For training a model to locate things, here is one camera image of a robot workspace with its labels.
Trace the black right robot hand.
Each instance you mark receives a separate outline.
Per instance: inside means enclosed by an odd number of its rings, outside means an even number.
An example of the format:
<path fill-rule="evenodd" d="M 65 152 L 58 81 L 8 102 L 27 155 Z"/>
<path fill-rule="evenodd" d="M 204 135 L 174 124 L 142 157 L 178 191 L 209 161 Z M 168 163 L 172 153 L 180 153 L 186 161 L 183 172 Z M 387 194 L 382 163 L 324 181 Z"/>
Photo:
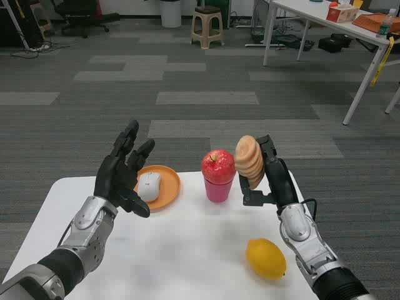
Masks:
<path fill-rule="evenodd" d="M 236 147 L 235 168 L 244 206 L 274 204 L 280 216 L 286 206 L 299 203 L 289 170 L 270 135 L 243 136 Z"/>

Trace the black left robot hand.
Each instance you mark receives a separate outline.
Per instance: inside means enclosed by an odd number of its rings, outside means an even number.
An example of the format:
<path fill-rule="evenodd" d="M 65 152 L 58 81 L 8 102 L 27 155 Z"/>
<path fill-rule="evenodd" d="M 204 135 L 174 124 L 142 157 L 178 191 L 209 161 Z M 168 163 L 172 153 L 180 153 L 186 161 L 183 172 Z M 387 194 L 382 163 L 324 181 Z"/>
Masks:
<path fill-rule="evenodd" d="M 129 122 L 114 142 L 111 153 L 106 156 L 97 172 L 94 195 L 107 199 L 116 208 L 121 207 L 127 213 L 142 218 L 150 216 L 149 206 L 134 191 L 138 183 L 138 172 L 155 147 L 155 141 L 149 139 L 134 149 L 139 130 L 136 120 Z"/>

